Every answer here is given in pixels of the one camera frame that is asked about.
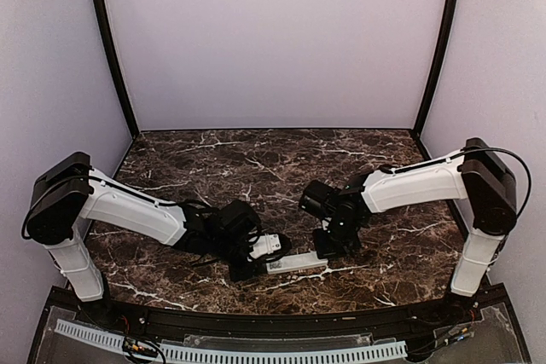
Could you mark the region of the white remote control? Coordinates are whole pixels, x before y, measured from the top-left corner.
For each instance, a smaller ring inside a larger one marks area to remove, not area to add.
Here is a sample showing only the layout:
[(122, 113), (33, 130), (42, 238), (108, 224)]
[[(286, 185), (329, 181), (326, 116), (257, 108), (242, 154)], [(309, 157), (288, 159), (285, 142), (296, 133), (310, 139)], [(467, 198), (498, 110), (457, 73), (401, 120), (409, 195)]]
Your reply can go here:
[(321, 259), (315, 251), (310, 251), (307, 253), (288, 255), (274, 262), (267, 263), (266, 271), (267, 274), (284, 274), (327, 266), (327, 259)]

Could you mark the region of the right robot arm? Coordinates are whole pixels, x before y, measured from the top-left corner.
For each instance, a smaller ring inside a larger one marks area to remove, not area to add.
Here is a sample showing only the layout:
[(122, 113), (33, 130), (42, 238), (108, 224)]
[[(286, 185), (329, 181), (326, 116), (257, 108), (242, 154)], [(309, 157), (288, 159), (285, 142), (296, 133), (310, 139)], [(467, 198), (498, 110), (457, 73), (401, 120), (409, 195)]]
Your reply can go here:
[(494, 263), (503, 243), (526, 208), (517, 199), (515, 174), (502, 155), (520, 156), (484, 140), (469, 138), (463, 148), (414, 165), (383, 165), (354, 176), (343, 188), (311, 181), (299, 199), (299, 208), (317, 218), (313, 232), (317, 255), (334, 259), (360, 247), (358, 231), (374, 214), (408, 205), (444, 200), (468, 200), (473, 224), (454, 269), (450, 294), (435, 307), (435, 316), (452, 325), (468, 311), (468, 299)]

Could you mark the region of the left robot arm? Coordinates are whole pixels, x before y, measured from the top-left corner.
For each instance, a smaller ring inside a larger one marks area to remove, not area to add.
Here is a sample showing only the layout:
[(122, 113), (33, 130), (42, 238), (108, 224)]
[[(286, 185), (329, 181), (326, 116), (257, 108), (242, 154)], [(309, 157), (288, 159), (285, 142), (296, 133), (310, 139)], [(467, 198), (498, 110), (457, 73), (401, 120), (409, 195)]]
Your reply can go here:
[(223, 208), (196, 200), (166, 202), (117, 183), (76, 152), (42, 174), (33, 187), (22, 237), (43, 245), (68, 279), (86, 310), (102, 326), (120, 319), (119, 306), (106, 295), (74, 224), (106, 222), (148, 236), (162, 245), (229, 265), (233, 280), (253, 276), (256, 266), (280, 250), (277, 234), (265, 234), (252, 207), (234, 200)]

